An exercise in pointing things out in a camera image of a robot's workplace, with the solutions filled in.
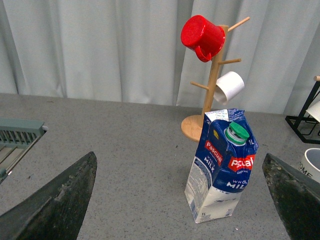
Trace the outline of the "left gripper dark right finger camera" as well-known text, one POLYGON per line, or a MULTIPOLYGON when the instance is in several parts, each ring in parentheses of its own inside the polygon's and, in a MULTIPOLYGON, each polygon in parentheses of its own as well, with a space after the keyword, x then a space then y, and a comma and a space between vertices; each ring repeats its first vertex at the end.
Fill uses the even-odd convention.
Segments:
POLYGON ((292 240, 320 238, 320 184, 267 153, 262 170, 277 213, 292 240))

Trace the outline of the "left gripper dark left finger camera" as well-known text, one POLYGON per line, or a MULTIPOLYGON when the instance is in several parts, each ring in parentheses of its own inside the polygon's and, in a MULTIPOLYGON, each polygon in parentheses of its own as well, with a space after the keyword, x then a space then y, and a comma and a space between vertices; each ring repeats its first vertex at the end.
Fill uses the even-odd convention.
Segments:
POLYGON ((97 158, 88 152, 0 217, 2 240, 75 240, 92 196, 97 158))

